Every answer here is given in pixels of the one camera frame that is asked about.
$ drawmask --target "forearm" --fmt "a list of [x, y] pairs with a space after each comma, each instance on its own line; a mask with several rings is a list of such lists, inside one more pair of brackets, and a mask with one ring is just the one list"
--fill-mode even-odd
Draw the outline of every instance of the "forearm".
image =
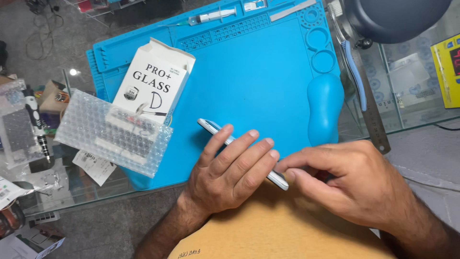
[[438, 219], [418, 198], [406, 221], [380, 236], [398, 258], [460, 258], [460, 235]]
[[136, 249], [134, 258], [167, 258], [176, 245], [197, 231], [208, 217], [208, 214], [197, 211], [182, 194], [166, 217], [147, 233]]

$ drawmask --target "yellow box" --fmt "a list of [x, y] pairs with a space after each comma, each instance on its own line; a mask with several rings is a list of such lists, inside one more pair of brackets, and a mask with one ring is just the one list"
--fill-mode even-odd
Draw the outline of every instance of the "yellow box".
[[431, 47], [444, 107], [460, 107], [460, 34]]

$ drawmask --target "red digital display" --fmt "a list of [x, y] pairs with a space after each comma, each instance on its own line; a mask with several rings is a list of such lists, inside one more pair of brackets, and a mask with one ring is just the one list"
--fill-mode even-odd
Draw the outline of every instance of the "red digital display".
[[454, 65], [454, 72], [456, 76], [460, 76], [460, 48], [450, 51], [452, 64]]

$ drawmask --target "hand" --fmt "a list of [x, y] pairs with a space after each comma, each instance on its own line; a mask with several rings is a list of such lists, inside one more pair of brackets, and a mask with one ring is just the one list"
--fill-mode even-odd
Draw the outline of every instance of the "hand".
[[[324, 183], [308, 171], [328, 171]], [[275, 167], [286, 172], [300, 191], [332, 213], [359, 225], [387, 232], [403, 230], [417, 201], [399, 172], [369, 141], [307, 147]]]
[[279, 153], [271, 150], [274, 142], [270, 138], [249, 147], [259, 137], [256, 130], [234, 140], [216, 157], [216, 152], [232, 131], [233, 126], [229, 124], [211, 138], [178, 199], [178, 203], [193, 208], [198, 217], [208, 217], [241, 205], [279, 159]]

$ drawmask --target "yellow shirt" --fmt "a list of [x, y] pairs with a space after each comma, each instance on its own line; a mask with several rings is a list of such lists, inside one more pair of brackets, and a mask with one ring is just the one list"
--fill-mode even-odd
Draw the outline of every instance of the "yellow shirt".
[[395, 258], [368, 228], [337, 217], [295, 187], [266, 180], [239, 208], [217, 213], [171, 259]]

